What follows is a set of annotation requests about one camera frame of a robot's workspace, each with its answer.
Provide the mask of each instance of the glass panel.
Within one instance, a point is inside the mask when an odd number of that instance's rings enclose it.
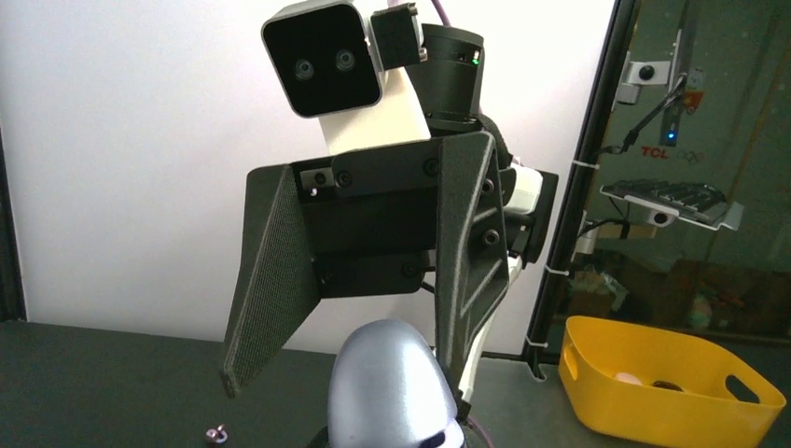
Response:
[[[620,146],[668,95],[673,74],[667,83],[661,77],[683,22],[682,36],[692,28],[697,35],[683,101],[674,103],[682,107],[679,126],[663,126],[659,113],[626,153],[600,157],[585,207],[590,232],[578,242],[572,276],[555,291],[561,297],[556,321],[593,315],[785,344],[791,342],[791,2],[699,5],[694,27],[683,0],[643,4],[632,70],[622,79],[630,85],[622,84],[618,98],[629,102],[638,90],[639,96],[634,105],[616,105],[604,145]],[[653,70],[641,72],[638,63]],[[651,71],[656,85],[643,79]],[[650,182],[624,182],[640,179]],[[735,224],[737,230],[728,228]]]

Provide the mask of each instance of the white wall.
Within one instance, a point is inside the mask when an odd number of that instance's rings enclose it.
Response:
[[[31,320],[222,338],[247,172],[325,153],[260,42],[271,3],[0,3],[0,125]],[[485,36],[486,113],[562,186],[612,7],[446,2],[454,24]],[[419,8],[437,21],[427,0]],[[489,350],[520,351],[543,262],[508,294]],[[423,294],[327,301],[314,314],[291,347],[334,351],[388,315],[433,332]]]

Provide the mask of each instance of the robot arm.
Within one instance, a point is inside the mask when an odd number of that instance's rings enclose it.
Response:
[[[289,104],[319,118],[330,157],[247,177],[221,368],[229,395],[321,299],[411,293],[436,271],[436,357],[416,330],[393,321],[358,329],[341,348],[327,432],[337,448],[363,446],[351,442],[362,423],[380,428],[369,434],[381,437],[368,440],[376,446],[460,446],[457,403],[472,393],[497,305],[538,257],[557,185],[556,175],[502,166],[502,137],[483,132],[482,38],[435,25],[421,33],[416,12],[407,4],[366,17],[348,1],[312,0],[262,28]],[[390,368],[372,367],[383,365]],[[381,388],[361,396],[341,386],[350,381]],[[343,404],[352,402],[363,407]],[[378,411],[359,411],[371,408]],[[397,409],[436,417],[370,420]]]

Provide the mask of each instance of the white plastic part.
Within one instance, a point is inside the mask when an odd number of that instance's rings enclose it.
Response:
[[[330,155],[431,138],[407,70],[387,71],[382,99],[373,107],[319,118]]]
[[[645,222],[652,226],[656,227],[668,227],[669,225],[673,224],[675,221],[675,217],[673,215],[668,215],[664,212],[660,212],[659,210],[648,210],[648,217],[645,219]]]
[[[670,62],[670,73],[672,76],[677,76],[678,74],[678,49],[681,48],[681,34],[684,30],[679,29],[675,33],[675,42],[673,42],[673,60]],[[672,92],[675,88],[672,82],[668,83],[668,93]]]
[[[637,86],[664,86],[670,79],[670,61],[652,61],[648,63],[629,63],[629,72],[626,75],[626,83]],[[650,79],[640,78],[640,70],[643,67],[654,67],[654,76]]]
[[[521,259],[519,257],[508,257],[508,286],[514,284],[519,278],[519,275],[522,271],[521,268]],[[467,358],[467,362],[465,363],[465,369],[462,372],[462,380],[459,383],[459,390],[462,391],[462,399],[466,402],[470,402],[472,399],[473,389],[475,388],[475,377],[478,373],[478,364],[480,362],[480,356],[483,354],[483,345],[486,342],[486,336],[489,335],[489,329],[492,327],[492,322],[494,321],[494,315],[489,317],[489,320],[483,324],[483,328],[480,329],[478,334],[475,337],[475,340],[472,342],[472,347],[470,348],[469,357]]]
[[[517,182],[514,194],[505,206],[508,212],[525,215],[535,210],[538,197],[541,195],[541,185],[544,177],[533,168],[511,163],[511,168],[517,172]]]
[[[616,92],[616,101],[613,103],[613,108],[615,108],[615,103],[621,103],[622,105],[636,105],[638,101],[640,101],[640,91],[643,88],[641,86],[635,86],[634,84],[621,84],[618,86],[618,92]]]
[[[739,226],[742,224],[744,205],[741,205],[740,203],[731,203],[730,206],[728,207],[728,211],[720,219],[718,219],[717,222],[715,222],[710,226],[708,224],[704,224],[702,222],[696,221],[695,219],[684,217],[678,212],[678,210],[668,205],[664,205],[661,203],[653,203],[651,201],[647,201],[645,199],[631,196],[629,194],[620,197],[615,194],[604,191],[603,188],[604,187],[599,189],[599,192],[602,193],[604,196],[608,196],[613,199],[619,199],[621,201],[626,201],[628,203],[634,203],[642,207],[645,207],[649,210],[656,210],[657,212],[666,214],[671,220],[677,218],[680,221],[688,222],[689,224],[693,224],[698,227],[703,227],[704,229],[708,229],[710,231],[719,231],[723,227],[726,229],[730,229],[732,231],[737,231],[739,229]]]
[[[591,229],[584,235],[576,239],[576,246],[574,248],[575,254],[592,254],[593,249],[596,248],[596,238],[599,236],[599,228]]]

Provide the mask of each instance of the black table surface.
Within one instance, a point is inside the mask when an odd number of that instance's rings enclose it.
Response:
[[[326,424],[332,355],[284,350],[237,399],[219,380],[219,343],[0,324],[0,446],[304,447]],[[483,359],[473,412],[498,447],[635,446],[574,417],[557,377]]]

